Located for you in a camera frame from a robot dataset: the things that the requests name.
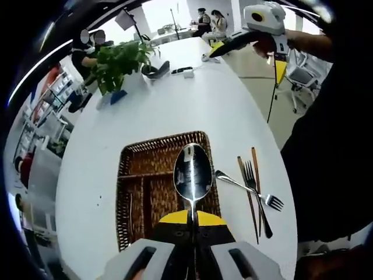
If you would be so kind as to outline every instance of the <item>woman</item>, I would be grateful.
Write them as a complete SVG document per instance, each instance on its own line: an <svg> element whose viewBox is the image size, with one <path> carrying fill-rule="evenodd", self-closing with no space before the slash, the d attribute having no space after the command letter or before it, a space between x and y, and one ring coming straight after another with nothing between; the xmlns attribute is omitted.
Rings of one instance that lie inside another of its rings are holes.
<svg viewBox="0 0 373 280"><path fill-rule="evenodd" d="M206 13L205 8L198 9L198 23L192 22L192 25L197 25L198 29L196 32L193 33L192 37L201 37L206 32L211 31L211 19L209 15Z"/></svg>
<svg viewBox="0 0 373 280"><path fill-rule="evenodd" d="M202 35L202 39L207 43L209 43L209 40L227 37L228 24L226 18L218 10L213 10L211 15L213 16L213 30Z"/></svg>

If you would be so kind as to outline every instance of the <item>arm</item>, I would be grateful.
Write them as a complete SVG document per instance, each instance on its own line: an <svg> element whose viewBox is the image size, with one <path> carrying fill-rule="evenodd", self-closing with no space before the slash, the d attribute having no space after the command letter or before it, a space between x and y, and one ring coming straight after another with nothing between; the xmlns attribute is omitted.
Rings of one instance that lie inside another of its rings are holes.
<svg viewBox="0 0 373 280"><path fill-rule="evenodd" d="M94 67L97 64L97 58L89 58L89 57L84 57L82 60L82 65L84 67Z"/></svg>
<svg viewBox="0 0 373 280"><path fill-rule="evenodd" d="M286 30L285 34L290 48L296 48L298 51L303 51L329 62L334 61L333 44L329 37L293 30ZM268 58L268 53L275 50L273 41L268 36L263 36L253 47L256 53L264 58Z"/></svg>
<svg viewBox="0 0 373 280"><path fill-rule="evenodd" d="M216 24L216 27L218 28L219 31L223 32L224 31L224 26L226 25L225 20L220 19L219 23Z"/></svg>
<svg viewBox="0 0 373 280"><path fill-rule="evenodd" d="M334 61L333 44L325 35L312 35L301 31L286 30L289 47L314 55L322 60Z"/></svg>

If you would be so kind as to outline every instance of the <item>person's hand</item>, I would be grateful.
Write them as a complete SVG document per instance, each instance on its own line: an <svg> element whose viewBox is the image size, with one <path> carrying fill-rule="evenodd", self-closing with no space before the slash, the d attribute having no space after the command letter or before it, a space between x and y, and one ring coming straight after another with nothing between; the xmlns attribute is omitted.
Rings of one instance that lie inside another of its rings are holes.
<svg viewBox="0 0 373 280"><path fill-rule="evenodd" d="M288 39L289 48L293 49L295 39L298 37L297 31L285 30L285 35ZM262 58L268 59L268 54L276 51L276 45L271 36L263 34L263 36L253 45L255 52Z"/></svg>

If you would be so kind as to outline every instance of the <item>black object on table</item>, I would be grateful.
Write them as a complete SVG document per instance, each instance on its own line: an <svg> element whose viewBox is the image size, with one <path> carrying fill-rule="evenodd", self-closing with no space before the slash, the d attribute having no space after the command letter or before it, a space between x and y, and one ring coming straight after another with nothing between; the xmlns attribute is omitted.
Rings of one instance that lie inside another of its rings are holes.
<svg viewBox="0 0 373 280"><path fill-rule="evenodd" d="M88 93L86 96L75 95L73 99L70 99L71 105L69 106L69 112L75 113L79 109L86 107L88 101L91 99L92 94Z"/></svg>

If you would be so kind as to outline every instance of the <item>cutlery tray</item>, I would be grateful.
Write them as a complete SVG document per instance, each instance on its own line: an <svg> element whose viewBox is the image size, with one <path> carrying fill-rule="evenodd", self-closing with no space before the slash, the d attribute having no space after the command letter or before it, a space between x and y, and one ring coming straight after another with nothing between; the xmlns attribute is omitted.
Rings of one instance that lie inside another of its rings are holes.
<svg viewBox="0 0 373 280"><path fill-rule="evenodd" d="M207 135L187 132L135 143L121 152L116 199L116 226L119 251L140 238L151 237L154 226L166 214L184 209L173 183L173 169L181 149L197 143L212 164ZM220 216L216 183L197 203L197 210Z"/></svg>

